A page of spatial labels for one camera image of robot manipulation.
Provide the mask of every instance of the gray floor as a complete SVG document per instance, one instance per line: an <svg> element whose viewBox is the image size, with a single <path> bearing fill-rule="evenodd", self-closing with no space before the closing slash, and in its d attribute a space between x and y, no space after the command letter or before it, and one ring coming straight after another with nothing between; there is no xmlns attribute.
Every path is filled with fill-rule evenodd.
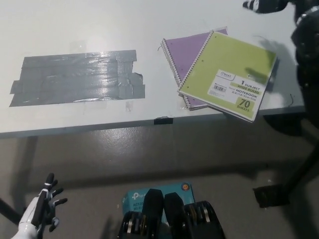
<svg viewBox="0 0 319 239"><path fill-rule="evenodd" d="M61 224L45 239L111 239L127 191L187 180L196 200L213 205L228 239L317 239L316 172L289 206L260 209L252 191L281 182L312 147L263 119L3 139L0 197L21 212L54 172L69 202L57 209ZM15 232L0 216L0 238Z"/></svg>

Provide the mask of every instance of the notebook label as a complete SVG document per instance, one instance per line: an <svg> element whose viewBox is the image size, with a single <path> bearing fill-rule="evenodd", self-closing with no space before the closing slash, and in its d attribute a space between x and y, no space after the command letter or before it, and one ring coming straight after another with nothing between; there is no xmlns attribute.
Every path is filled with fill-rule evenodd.
<svg viewBox="0 0 319 239"><path fill-rule="evenodd" d="M222 71L222 70L218 70L216 76L222 77L222 78L224 78L226 80L230 80L230 81L233 81L235 78L234 74L231 74L227 71Z"/></svg>
<svg viewBox="0 0 319 239"><path fill-rule="evenodd" d="M258 111L265 85L222 70L218 70L207 92L218 100L230 103L227 110L252 118Z"/></svg>

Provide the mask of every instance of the spiral binding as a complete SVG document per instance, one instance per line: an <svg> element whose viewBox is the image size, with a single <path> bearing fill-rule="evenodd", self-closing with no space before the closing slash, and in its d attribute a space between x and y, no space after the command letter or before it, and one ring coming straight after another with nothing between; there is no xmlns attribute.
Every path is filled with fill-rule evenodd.
<svg viewBox="0 0 319 239"><path fill-rule="evenodd" d="M178 87L180 87L180 84L181 84L181 79L180 79L180 76L178 74L178 71L176 69L176 65L175 65L175 62L173 61L173 58L170 54L170 51L169 51L169 48L166 44L166 40L165 38L163 39L163 41L161 42L161 46L163 48L163 52L165 54L165 57L169 63L169 66L171 68L171 70L173 71L173 74L174 74L174 78L175 78L175 81L176 81L176 84ZM187 96L182 96L183 100L184 100L184 103L186 105L186 108L189 110L191 108L191 104L189 102L189 99Z"/></svg>
<svg viewBox="0 0 319 239"><path fill-rule="evenodd" d="M179 77L179 74L177 72L176 65L175 65L175 63L173 61L173 58L172 58L172 56L170 54L170 51L168 49L168 46L166 44L165 38L163 38L163 41L161 42L161 46L162 46L162 48L164 50L164 54L165 54L165 57L166 57L166 59L167 59L167 61L169 63L169 66L170 66L171 70L173 71L176 84L179 86L180 85L180 77Z"/></svg>
<svg viewBox="0 0 319 239"><path fill-rule="evenodd" d="M210 40L210 38L211 38L211 36L212 36L213 33L214 33L214 31L210 31L210 33L209 33L207 39L205 40L205 42L204 42L204 44L203 44L201 50L199 51L198 55L196 56L196 58L195 58L193 64L190 66L190 68L189 68L188 72L186 73L184 79L183 79L182 82L180 83L179 90L181 90L181 88L182 88L183 85L185 84L187 78L189 77L189 75L190 75L191 71L193 70L195 64L197 63L199 57L200 57L201 54L203 53L203 51L204 51L206 45L208 44L208 41Z"/></svg>

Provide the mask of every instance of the barcode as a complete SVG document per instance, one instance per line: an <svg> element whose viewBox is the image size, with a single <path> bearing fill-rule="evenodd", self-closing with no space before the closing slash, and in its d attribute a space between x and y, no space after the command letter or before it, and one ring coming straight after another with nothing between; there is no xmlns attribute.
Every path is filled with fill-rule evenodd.
<svg viewBox="0 0 319 239"><path fill-rule="evenodd" d="M218 86L218 85L214 85L214 89L215 89L215 90L218 90L218 91L221 91L221 92L225 92L225 91L226 91L226 88L225 88L225 87Z"/></svg>

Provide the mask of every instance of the white table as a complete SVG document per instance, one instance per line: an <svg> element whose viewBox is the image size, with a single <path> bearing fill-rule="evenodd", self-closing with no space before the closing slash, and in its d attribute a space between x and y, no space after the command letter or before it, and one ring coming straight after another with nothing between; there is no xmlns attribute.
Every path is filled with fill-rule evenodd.
<svg viewBox="0 0 319 239"><path fill-rule="evenodd" d="M224 117L212 109L184 108L163 51L162 38L177 38L228 26L229 34L256 45L267 39L280 59L272 90L260 114L304 110L296 82L294 9L258 15L242 0L10 0L0 3L0 137L21 137ZM10 89L25 56L95 51L137 51L146 98L31 107L11 107Z"/></svg>

